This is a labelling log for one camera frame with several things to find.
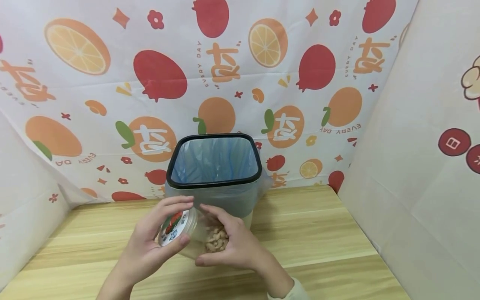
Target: person's left hand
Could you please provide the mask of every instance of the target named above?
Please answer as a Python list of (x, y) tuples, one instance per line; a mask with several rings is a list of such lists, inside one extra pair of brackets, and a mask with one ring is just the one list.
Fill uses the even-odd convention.
[(125, 250), (112, 270), (120, 283), (133, 286), (155, 273), (164, 262), (185, 248), (188, 235), (181, 234), (165, 247), (155, 242), (158, 229), (168, 216), (191, 209), (193, 197), (170, 197), (161, 200), (153, 210), (138, 221)]

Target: nut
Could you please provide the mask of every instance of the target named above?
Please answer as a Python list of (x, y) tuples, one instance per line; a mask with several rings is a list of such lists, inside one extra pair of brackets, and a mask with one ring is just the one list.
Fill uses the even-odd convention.
[(210, 233), (205, 243), (207, 253), (215, 253), (224, 251), (228, 243), (228, 234), (223, 227), (207, 228)]

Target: black rim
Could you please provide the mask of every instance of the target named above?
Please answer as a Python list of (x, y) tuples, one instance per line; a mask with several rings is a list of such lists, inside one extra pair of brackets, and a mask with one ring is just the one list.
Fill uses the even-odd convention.
[[(232, 137), (239, 137), (246, 139), (250, 142), (253, 149), (253, 154), (255, 155), (255, 160), (257, 161), (258, 171), (251, 177), (242, 178), (237, 180), (224, 180), (224, 181), (214, 181), (214, 182), (200, 182), (200, 183), (189, 183), (183, 184), (178, 183), (172, 180), (172, 173), (175, 167), (175, 161), (177, 160), (177, 156), (181, 149), (181, 146), (186, 143), (187, 141), (191, 140), (200, 140), (200, 139), (215, 139), (215, 138), (232, 138)], [(251, 136), (244, 133), (218, 133), (218, 134), (203, 134), (203, 135), (190, 135), (184, 137), (183, 139), (179, 140), (175, 150), (173, 150), (172, 158), (168, 164), (167, 169), (167, 183), (174, 189), (177, 190), (187, 190), (187, 189), (204, 189), (204, 188), (217, 188), (222, 186), (230, 186), (230, 185), (238, 185), (238, 184), (247, 184), (252, 183), (260, 178), (262, 174), (262, 163), (260, 161), (260, 155), (257, 151), (257, 147), (255, 146), (255, 141)]]

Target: green leaf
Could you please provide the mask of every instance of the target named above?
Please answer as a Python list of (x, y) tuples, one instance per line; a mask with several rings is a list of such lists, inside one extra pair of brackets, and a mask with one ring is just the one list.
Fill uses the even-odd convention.
[(328, 120), (330, 119), (330, 108), (328, 106), (324, 107), (324, 118), (322, 119), (322, 126), (325, 126), (328, 123)]
[(49, 161), (52, 161), (53, 159), (52, 153), (44, 144), (42, 144), (42, 142), (40, 141), (32, 141), (32, 142), (48, 158)]
[(135, 137), (133, 136), (133, 132), (130, 130), (127, 124), (123, 123), (122, 121), (117, 121), (115, 123), (115, 128), (117, 128), (117, 132), (127, 142), (126, 144), (121, 145), (123, 149), (128, 149), (135, 145)]
[(273, 129), (273, 124), (275, 122), (275, 117), (271, 109), (267, 109), (265, 111), (264, 119), (265, 119), (265, 126), (267, 127), (267, 129), (270, 129), (271, 131)]
[(264, 114), (264, 120), (265, 120), (265, 126), (267, 127), (266, 129), (262, 129), (261, 133), (262, 134), (267, 134), (272, 131), (273, 129), (273, 124), (275, 121), (275, 117), (273, 115), (273, 112), (271, 109), (267, 109)]
[(193, 118), (194, 122), (198, 122), (198, 134), (207, 134), (207, 125), (205, 124), (205, 121), (201, 118)]

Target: sleeve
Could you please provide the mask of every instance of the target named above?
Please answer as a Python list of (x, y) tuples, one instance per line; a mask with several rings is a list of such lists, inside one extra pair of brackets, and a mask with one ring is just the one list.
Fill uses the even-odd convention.
[[(307, 295), (307, 291), (303, 288), (301, 283), (293, 278), (293, 281), (295, 282), (292, 290), (288, 295), (283, 298), (284, 300), (310, 300), (310, 297)], [(268, 300), (281, 300), (280, 298), (272, 298), (270, 295), (267, 294)]]

